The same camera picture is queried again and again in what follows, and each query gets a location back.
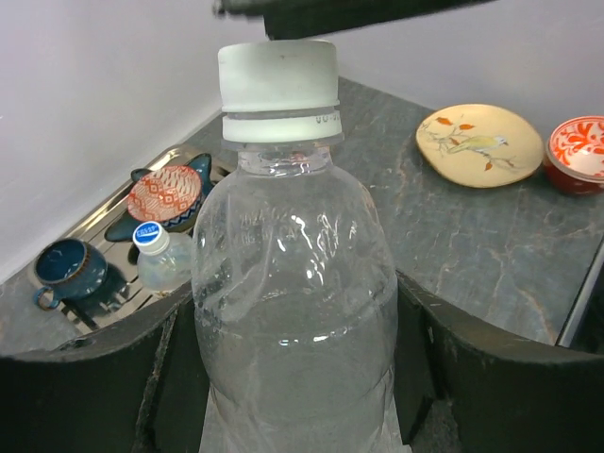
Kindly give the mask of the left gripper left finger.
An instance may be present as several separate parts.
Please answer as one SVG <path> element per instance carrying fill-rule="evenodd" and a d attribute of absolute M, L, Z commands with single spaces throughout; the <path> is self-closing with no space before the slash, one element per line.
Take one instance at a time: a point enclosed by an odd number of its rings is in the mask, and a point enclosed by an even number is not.
<path fill-rule="evenodd" d="M 62 344 L 1 359 L 4 452 L 196 452 L 209 379 L 191 286 Z"/>

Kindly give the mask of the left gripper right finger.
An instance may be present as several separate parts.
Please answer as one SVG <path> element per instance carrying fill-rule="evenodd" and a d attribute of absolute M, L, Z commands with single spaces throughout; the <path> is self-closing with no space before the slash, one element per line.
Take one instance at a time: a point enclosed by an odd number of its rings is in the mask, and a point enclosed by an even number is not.
<path fill-rule="evenodd" d="M 394 401 L 404 443 L 602 451 L 602 356 L 518 336 L 396 276 Z"/>

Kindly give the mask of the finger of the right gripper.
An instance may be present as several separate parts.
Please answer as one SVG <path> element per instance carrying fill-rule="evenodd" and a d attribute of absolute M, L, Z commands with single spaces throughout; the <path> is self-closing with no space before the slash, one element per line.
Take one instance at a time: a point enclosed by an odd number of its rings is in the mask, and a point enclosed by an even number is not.
<path fill-rule="evenodd" d="M 219 18 L 263 20 L 271 41 L 298 40 L 481 6 L 473 0 L 217 0 Z"/>

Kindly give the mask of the white blue bottle cap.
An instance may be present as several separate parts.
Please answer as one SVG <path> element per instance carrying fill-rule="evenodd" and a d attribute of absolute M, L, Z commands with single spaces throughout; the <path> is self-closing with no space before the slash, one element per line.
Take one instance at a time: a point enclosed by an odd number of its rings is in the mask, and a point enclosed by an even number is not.
<path fill-rule="evenodd" d="M 226 141 L 297 143 L 343 132 L 331 42 L 234 44 L 220 49 L 218 67 Z"/>

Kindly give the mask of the labelled water bottle blue cap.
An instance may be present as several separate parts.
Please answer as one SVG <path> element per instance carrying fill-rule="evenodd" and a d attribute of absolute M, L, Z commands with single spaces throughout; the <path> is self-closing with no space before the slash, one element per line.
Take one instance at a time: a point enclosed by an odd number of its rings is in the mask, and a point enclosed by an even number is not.
<path fill-rule="evenodd" d="M 188 234 L 170 233 L 148 221 L 135 228 L 132 240 L 139 250 L 138 277 L 146 290 L 164 297 L 191 280 L 193 240 Z"/>

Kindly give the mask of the clear unlabelled water bottle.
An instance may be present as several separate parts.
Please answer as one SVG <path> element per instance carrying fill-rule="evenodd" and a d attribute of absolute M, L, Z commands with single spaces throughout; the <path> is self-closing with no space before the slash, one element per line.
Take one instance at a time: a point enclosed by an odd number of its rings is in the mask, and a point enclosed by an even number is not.
<path fill-rule="evenodd" d="M 201 357 L 230 452 L 374 452 L 392 399 L 397 281 L 344 133 L 233 143 L 194 226 Z"/>

